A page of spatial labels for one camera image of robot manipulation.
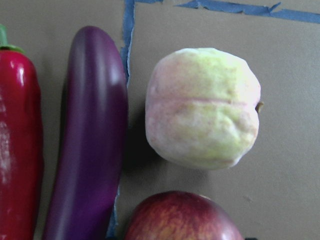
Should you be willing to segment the red chili pepper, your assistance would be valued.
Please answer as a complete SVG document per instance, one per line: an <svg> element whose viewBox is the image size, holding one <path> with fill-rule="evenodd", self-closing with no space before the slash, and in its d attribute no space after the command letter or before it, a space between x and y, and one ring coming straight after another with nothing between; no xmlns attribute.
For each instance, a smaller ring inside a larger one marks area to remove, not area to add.
<svg viewBox="0 0 320 240"><path fill-rule="evenodd" d="M36 69L0 27L0 238L31 240L44 171Z"/></svg>

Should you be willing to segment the pale green pink peach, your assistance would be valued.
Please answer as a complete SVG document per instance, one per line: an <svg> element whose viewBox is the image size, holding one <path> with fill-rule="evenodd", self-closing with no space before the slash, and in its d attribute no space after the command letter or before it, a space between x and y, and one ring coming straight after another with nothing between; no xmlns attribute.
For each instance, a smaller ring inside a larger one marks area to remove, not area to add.
<svg viewBox="0 0 320 240"><path fill-rule="evenodd" d="M248 63L215 48L162 58L145 99L145 132L163 159L203 170L231 168L259 131L261 85Z"/></svg>

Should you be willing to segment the purple eggplant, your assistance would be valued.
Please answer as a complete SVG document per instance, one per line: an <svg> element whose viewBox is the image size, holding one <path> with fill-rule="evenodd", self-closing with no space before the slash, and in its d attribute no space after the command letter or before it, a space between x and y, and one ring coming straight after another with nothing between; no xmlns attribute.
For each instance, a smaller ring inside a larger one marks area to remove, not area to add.
<svg viewBox="0 0 320 240"><path fill-rule="evenodd" d="M95 26L73 38L63 144L45 240L103 240L118 193L128 128L127 79L112 38Z"/></svg>

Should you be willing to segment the brown paper table cover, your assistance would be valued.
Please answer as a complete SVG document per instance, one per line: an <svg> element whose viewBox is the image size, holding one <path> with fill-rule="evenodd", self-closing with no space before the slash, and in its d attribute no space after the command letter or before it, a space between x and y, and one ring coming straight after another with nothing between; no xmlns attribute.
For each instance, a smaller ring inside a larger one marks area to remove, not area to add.
<svg viewBox="0 0 320 240"><path fill-rule="evenodd" d="M3 0L8 40L33 61L42 94L44 177L35 239L42 237L57 166L67 58L76 31L104 29L118 47L123 0ZM245 59L261 84L258 138L230 169L201 171L161 159L148 145L144 105L154 65L187 47ZM168 190L211 198L244 237L320 237L320 26L281 18L187 8L182 0L137 2L130 51L129 129L117 200L122 238L134 207Z"/></svg>

